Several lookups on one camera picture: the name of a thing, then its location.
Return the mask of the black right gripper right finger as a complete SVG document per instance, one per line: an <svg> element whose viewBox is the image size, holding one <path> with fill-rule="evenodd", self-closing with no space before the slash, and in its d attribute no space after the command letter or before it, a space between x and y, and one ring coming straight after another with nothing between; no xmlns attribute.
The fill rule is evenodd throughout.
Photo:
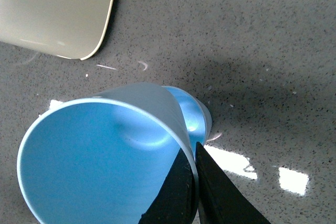
<svg viewBox="0 0 336 224"><path fill-rule="evenodd" d="M196 168L200 223L269 223L199 142L196 144Z"/></svg>

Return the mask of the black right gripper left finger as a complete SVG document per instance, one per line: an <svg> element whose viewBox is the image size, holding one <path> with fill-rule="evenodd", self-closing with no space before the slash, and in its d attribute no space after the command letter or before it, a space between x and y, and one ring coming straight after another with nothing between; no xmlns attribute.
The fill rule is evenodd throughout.
<svg viewBox="0 0 336 224"><path fill-rule="evenodd" d="M194 176L185 153L179 150L157 197L139 223L192 223L194 203Z"/></svg>

